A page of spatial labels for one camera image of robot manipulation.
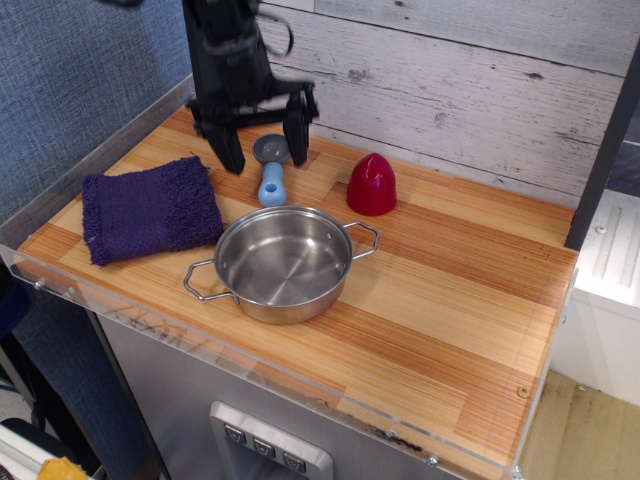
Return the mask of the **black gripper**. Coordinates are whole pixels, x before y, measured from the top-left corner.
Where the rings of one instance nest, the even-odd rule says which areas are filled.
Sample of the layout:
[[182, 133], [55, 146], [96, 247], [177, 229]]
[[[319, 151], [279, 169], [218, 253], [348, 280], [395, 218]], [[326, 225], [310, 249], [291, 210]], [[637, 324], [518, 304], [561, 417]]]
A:
[[188, 107], [196, 131], [228, 172], [245, 167], [237, 128], [261, 123], [281, 121], [294, 165], [307, 161], [309, 125], [318, 116], [314, 83], [276, 77], [260, 36], [226, 45], [203, 39], [202, 76], [206, 99]]

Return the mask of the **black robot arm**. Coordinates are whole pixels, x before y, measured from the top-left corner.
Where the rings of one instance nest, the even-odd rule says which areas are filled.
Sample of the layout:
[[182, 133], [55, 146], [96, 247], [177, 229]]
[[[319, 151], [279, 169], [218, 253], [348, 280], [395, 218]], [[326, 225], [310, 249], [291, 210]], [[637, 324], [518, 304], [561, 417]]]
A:
[[309, 125], [319, 116], [312, 81], [282, 80], [271, 70], [257, 1], [184, 1], [195, 98], [196, 133], [223, 167], [243, 172], [238, 130], [280, 122], [296, 166], [307, 161]]

